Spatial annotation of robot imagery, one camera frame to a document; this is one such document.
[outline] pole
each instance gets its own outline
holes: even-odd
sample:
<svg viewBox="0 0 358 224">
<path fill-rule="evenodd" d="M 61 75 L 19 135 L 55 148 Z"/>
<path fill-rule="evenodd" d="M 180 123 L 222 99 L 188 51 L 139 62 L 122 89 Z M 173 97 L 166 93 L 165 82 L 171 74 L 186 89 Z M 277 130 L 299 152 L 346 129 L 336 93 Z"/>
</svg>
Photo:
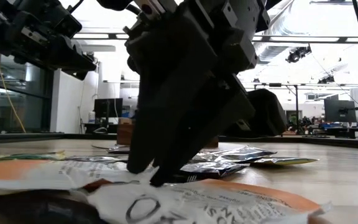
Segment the pole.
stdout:
<svg viewBox="0 0 358 224">
<path fill-rule="evenodd" d="M 295 87 L 295 98 L 296 98 L 296 134 L 299 134 L 299 103 L 298 103 L 298 85 Z"/>
</svg>

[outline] yellow cable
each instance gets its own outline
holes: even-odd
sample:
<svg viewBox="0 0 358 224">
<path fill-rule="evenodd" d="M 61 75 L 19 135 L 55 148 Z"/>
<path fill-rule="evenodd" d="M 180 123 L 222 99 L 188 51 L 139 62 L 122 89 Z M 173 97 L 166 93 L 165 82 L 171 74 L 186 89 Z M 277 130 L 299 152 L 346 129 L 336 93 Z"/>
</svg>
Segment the yellow cable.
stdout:
<svg viewBox="0 0 358 224">
<path fill-rule="evenodd" d="M 9 100 L 9 103 L 11 104 L 11 107 L 12 107 L 12 110 L 13 110 L 13 112 L 14 112 L 14 114 L 15 114 L 15 117 L 16 117 L 16 119 L 19 121 L 20 126 L 22 127 L 23 132 L 26 133 L 25 128 L 24 128 L 23 123 L 22 123 L 22 120 L 20 120 L 19 116 L 17 115 L 16 110 L 15 110 L 15 107 L 13 106 L 13 103 L 12 103 L 12 101 L 11 101 L 11 97 L 9 96 L 9 93 L 7 92 L 7 88 L 6 88 L 6 85 L 5 85 L 5 79 L 4 79 L 4 76 L 2 75 L 1 67 L 0 67 L 0 76 L 1 76 L 1 79 L 2 79 L 2 84 L 4 85 L 4 88 L 5 88 L 5 91 L 6 91 L 7 99 Z"/>
</svg>

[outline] robotic arm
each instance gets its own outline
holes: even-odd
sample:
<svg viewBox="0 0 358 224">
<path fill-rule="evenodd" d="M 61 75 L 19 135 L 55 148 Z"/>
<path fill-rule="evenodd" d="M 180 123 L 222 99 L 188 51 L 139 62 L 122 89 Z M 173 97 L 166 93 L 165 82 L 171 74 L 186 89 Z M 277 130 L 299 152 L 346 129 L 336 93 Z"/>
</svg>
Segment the robotic arm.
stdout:
<svg viewBox="0 0 358 224">
<path fill-rule="evenodd" d="M 70 38 L 80 23 L 57 0 L 0 1 L 0 52 L 51 68 L 92 70 Z M 116 11 L 132 1 L 98 0 Z M 243 137 L 281 134 L 285 116 L 267 90 L 246 92 L 237 74 L 254 68 L 251 40 L 269 27 L 265 0 L 135 0 L 138 21 L 124 28 L 128 66 L 140 75 L 138 113 L 127 168 L 159 166 L 162 185 L 228 128 Z M 40 8 L 30 7 L 35 4 Z"/>
</svg>

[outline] computer monitor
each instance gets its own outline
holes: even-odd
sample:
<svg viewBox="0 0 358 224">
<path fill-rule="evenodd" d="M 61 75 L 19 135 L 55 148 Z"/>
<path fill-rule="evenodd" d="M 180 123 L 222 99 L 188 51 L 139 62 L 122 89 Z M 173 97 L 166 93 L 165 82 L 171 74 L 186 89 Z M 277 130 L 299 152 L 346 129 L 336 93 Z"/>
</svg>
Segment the computer monitor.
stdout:
<svg viewBox="0 0 358 224">
<path fill-rule="evenodd" d="M 122 98 L 96 99 L 94 113 L 97 118 L 120 118 L 122 116 Z"/>
<path fill-rule="evenodd" d="M 357 122 L 353 101 L 324 100 L 326 122 Z"/>
</svg>

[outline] wooden table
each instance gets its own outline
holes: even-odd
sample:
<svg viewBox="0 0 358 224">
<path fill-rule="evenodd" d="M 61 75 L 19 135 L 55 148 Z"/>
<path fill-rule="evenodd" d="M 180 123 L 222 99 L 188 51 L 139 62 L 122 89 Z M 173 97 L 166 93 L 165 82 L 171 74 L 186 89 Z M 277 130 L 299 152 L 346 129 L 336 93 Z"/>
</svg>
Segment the wooden table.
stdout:
<svg viewBox="0 0 358 224">
<path fill-rule="evenodd" d="M 53 152 L 66 155 L 105 155 L 99 146 L 114 141 L 50 140 L 0 144 L 0 154 Z M 317 203 L 332 202 L 333 209 L 319 223 L 358 223 L 358 149 L 309 144 L 263 144 L 250 146 L 277 151 L 277 156 L 320 159 L 318 162 L 281 169 L 247 168 L 227 180 L 261 185 L 302 195 Z"/>
</svg>

